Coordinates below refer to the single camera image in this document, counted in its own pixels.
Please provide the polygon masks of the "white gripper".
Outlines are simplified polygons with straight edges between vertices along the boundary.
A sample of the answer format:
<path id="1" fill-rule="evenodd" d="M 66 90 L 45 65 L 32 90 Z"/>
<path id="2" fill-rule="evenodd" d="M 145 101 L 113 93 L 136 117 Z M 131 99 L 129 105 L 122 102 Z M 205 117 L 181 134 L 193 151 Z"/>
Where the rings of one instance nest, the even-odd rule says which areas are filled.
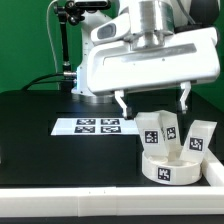
<path id="1" fill-rule="evenodd" d="M 133 51 L 124 41 L 98 45 L 89 53 L 87 86 L 94 94 L 115 91 L 122 115 L 129 120 L 132 109 L 123 101 L 124 91 L 139 92 L 180 84 L 179 102 L 185 114 L 191 83 L 212 82 L 220 74 L 217 42 L 217 30 L 209 27 L 168 36 L 164 46 L 145 50 Z"/>

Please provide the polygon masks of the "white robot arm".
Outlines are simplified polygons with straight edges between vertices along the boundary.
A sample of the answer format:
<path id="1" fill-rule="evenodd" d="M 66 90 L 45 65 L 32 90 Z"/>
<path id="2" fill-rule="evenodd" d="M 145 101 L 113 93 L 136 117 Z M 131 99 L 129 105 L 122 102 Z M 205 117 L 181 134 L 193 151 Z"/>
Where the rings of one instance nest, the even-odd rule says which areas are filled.
<path id="1" fill-rule="evenodd" d="M 180 86 L 181 109 L 193 84 L 220 74 L 214 22 L 220 0 L 74 0 L 84 11 L 84 56 L 77 91 L 113 97 L 129 118 L 128 93 Z"/>

